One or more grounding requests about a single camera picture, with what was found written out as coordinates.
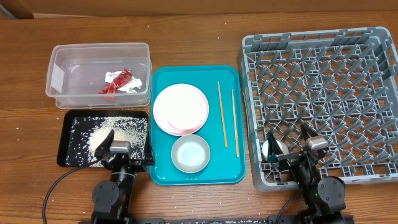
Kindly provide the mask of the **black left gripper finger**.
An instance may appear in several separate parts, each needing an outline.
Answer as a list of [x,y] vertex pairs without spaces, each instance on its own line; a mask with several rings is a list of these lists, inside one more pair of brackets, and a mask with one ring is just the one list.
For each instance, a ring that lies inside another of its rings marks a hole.
[[114,130],[112,129],[105,140],[95,149],[94,156],[96,158],[103,158],[105,152],[109,151],[114,140]]
[[155,158],[152,149],[152,145],[150,143],[150,132],[147,132],[146,141],[144,144],[144,163],[145,165],[154,165]]

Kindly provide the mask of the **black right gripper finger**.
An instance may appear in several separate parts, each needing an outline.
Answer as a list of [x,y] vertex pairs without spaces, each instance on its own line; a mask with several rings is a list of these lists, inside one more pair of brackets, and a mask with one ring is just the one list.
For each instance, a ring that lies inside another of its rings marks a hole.
[[300,129],[302,132],[302,137],[304,138],[306,143],[310,143],[314,140],[316,132],[312,128],[310,128],[307,124],[302,123],[300,125]]
[[277,140],[275,139],[271,131],[267,133],[267,142],[268,142],[267,162],[275,163],[277,161],[276,150],[279,148],[279,145],[277,144]]

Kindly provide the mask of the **white cup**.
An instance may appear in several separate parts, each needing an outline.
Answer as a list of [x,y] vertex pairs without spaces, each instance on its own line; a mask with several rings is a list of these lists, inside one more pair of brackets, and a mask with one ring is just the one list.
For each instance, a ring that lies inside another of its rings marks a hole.
[[268,163],[274,163],[278,156],[284,156],[289,153],[288,147],[280,140],[270,142],[268,140],[261,147],[264,160]]

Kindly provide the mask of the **grey bowl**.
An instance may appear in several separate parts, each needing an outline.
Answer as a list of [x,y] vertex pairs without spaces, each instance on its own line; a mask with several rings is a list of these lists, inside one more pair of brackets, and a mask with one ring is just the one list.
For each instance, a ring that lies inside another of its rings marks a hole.
[[171,160],[174,166],[187,174],[202,171],[208,165],[210,157],[208,143],[194,134],[178,138],[171,149]]

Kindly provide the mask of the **white tissue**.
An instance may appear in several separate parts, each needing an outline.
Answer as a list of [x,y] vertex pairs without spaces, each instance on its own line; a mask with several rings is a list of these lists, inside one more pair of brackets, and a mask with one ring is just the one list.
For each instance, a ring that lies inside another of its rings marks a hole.
[[[111,83],[119,74],[121,74],[122,71],[116,71],[116,72],[107,72],[105,75],[105,82],[106,83]],[[138,90],[142,88],[142,82],[139,78],[132,78],[132,80],[125,84],[124,86],[121,86],[118,91],[121,92],[126,92],[126,93],[137,93]]]

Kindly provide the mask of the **red foil snack wrapper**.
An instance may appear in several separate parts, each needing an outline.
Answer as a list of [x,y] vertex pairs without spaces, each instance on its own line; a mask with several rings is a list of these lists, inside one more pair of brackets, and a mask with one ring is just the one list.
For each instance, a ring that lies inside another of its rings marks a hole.
[[110,81],[110,83],[100,91],[100,94],[115,94],[117,90],[127,85],[132,78],[133,76],[127,69],[118,72],[107,72],[105,80]]

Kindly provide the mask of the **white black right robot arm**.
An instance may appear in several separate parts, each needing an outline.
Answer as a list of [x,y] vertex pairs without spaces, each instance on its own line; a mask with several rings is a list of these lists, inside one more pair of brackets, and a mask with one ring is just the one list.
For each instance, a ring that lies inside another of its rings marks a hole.
[[305,145],[301,151],[288,154],[282,152],[274,135],[267,133],[266,161],[276,163],[279,171],[289,171],[299,187],[299,192],[280,209],[275,222],[280,223],[287,206],[302,196],[307,208],[287,223],[353,223],[352,217],[343,215],[346,208],[344,181],[335,176],[322,177],[317,169],[319,160],[329,150],[328,141],[304,123],[300,129]]

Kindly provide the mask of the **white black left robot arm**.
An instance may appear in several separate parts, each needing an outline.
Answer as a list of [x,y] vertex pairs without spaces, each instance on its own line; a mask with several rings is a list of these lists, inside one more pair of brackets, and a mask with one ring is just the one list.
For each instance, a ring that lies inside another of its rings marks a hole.
[[129,209],[136,174],[145,172],[148,166],[155,164],[149,135],[145,137],[144,157],[133,159],[132,153],[131,143],[115,140],[113,130],[96,148],[95,157],[103,167],[111,171],[111,177],[109,180],[100,182],[93,189],[92,223],[139,222]]

